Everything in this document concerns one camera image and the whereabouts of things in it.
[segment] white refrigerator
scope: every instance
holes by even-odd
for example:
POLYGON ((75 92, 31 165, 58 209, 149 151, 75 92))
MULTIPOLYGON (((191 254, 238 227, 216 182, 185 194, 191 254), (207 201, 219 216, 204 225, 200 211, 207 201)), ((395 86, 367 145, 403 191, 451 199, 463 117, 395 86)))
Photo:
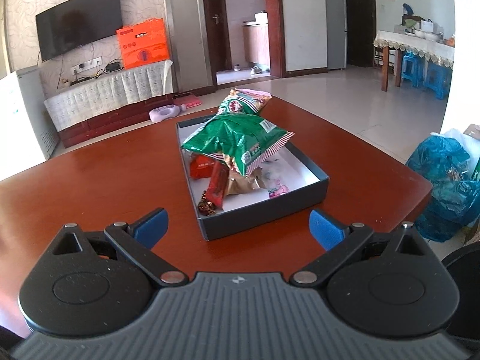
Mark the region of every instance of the white refrigerator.
POLYGON ((0 80, 0 180, 45 162, 59 141, 37 67, 0 80))
POLYGON ((327 12, 327 67, 347 66, 347 0, 325 0, 327 12))

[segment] snack package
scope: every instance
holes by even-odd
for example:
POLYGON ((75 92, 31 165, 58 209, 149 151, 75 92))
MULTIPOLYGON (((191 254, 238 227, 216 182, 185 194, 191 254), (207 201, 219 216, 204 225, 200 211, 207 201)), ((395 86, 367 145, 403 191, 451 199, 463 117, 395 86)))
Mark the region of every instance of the snack package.
POLYGON ((225 196, 242 195, 243 193, 265 188, 261 177, 262 170, 260 168, 255 169, 249 176, 242 176, 240 173, 231 170, 229 181, 226 184, 225 196))
POLYGON ((215 161, 213 166, 212 178, 205 192, 205 198, 212 202, 216 208, 222 209, 223 198, 229 181, 230 170, 228 166, 220 161, 215 161))
POLYGON ((206 179, 212 176, 215 160, 205 155, 193 154, 190 162, 190 177, 206 179))
POLYGON ((225 100, 220 103, 217 115, 237 112, 258 115, 271 98, 272 95, 268 92, 232 89, 225 100))
POLYGON ((279 159, 276 156, 271 157, 260 165, 262 169, 262 181, 265 188, 268 189, 270 198, 275 198, 290 192, 282 179, 282 169, 279 159))
POLYGON ((200 212, 200 214, 205 216, 214 215, 217 213, 217 208, 211 201, 207 200, 207 198, 205 197, 206 193, 207 191, 203 191, 202 198, 198 202, 198 211, 200 212))
POLYGON ((223 161, 249 176, 294 135, 257 115, 221 114, 190 135, 182 149, 223 161))
POLYGON ((203 192, 202 198, 197 205, 200 214, 205 216, 217 213, 217 208, 223 207, 223 199, 227 195, 242 195, 260 188, 265 188, 263 183, 262 170, 257 168, 249 176, 242 176, 238 172, 229 170, 228 167, 219 161, 216 161, 212 179, 208 185, 208 190, 203 192), (225 183, 226 170, 229 177, 225 183))

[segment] white cloth cover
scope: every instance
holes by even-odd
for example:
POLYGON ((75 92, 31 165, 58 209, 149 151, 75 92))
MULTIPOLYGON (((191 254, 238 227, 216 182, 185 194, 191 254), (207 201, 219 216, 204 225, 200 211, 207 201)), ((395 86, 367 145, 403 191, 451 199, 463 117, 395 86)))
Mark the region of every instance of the white cloth cover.
POLYGON ((172 61, 105 74, 45 100, 57 131, 128 104, 173 92, 172 61))
POLYGON ((455 48, 432 40, 421 39, 417 36, 399 34, 396 32, 378 31, 373 42, 375 47, 390 47, 395 50, 412 52, 426 58, 437 65, 453 68, 455 48))

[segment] power adapter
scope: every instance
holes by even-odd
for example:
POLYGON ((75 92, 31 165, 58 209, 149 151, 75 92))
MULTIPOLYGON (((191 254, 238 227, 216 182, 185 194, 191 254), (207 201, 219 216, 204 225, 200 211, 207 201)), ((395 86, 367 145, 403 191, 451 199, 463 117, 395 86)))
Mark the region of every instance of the power adapter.
POLYGON ((110 62, 107 66, 105 66, 105 71, 111 72, 111 71, 119 71, 122 68, 120 65, 120 62, 110 62))

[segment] white plastic bag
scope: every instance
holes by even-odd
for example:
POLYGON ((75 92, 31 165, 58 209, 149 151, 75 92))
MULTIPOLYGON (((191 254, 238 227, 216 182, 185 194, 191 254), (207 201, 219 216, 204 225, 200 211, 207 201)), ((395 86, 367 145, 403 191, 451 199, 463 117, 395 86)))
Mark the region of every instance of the white plastic bag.
POLYGON ((452 128, 443 134, 437 134, 433 132, 431 135, 440 135, 445 138, 453 138, 457 140, 470 155, 470 159, 468 160, 469 173, 470 176, 473 175, 473 171, 475 170, 480 158, 480 140, 476 140, 469 135, 463 134, 456 128, 452 128))

